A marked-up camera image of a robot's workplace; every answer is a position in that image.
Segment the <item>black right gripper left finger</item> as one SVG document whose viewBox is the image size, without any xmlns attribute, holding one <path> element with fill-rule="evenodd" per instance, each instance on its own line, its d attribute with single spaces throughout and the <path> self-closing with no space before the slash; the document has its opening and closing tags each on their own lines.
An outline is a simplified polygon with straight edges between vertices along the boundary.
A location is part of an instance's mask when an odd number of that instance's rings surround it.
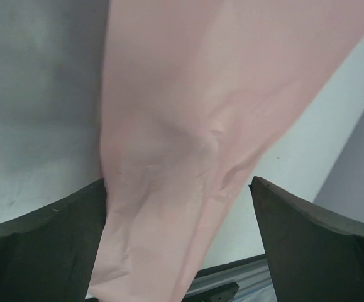
<svg viewBox="0 0 364 302">
<path fill-rule="evenodd" d="M 85 301 L 106 222 L 98 180 L 0 223 L 0 301 Z"/>
</svg>

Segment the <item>pink flower bouquet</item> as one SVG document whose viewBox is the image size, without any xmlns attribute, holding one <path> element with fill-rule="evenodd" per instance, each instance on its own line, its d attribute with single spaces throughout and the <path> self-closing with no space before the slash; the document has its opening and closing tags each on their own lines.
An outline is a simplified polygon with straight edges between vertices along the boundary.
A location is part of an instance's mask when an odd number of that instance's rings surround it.
<svg viewBox="0 0 364 302">
<path fill-rule="evenodd" d="M 180 301 L 254 166 L 364 35 L 364 1 L 111 1 L 89 292 Z"/>
</svg>

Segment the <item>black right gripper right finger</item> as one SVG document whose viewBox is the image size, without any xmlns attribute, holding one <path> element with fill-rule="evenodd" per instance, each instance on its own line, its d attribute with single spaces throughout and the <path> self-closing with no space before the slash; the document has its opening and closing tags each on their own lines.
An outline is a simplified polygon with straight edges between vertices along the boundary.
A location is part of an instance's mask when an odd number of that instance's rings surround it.
<svg viewBox="0 0 364 302">
<path fill-rule="evenodd" d="M 364 301 L 364 223 L 260 177 L 250 189 L 278 301 Z"/>
</svg>

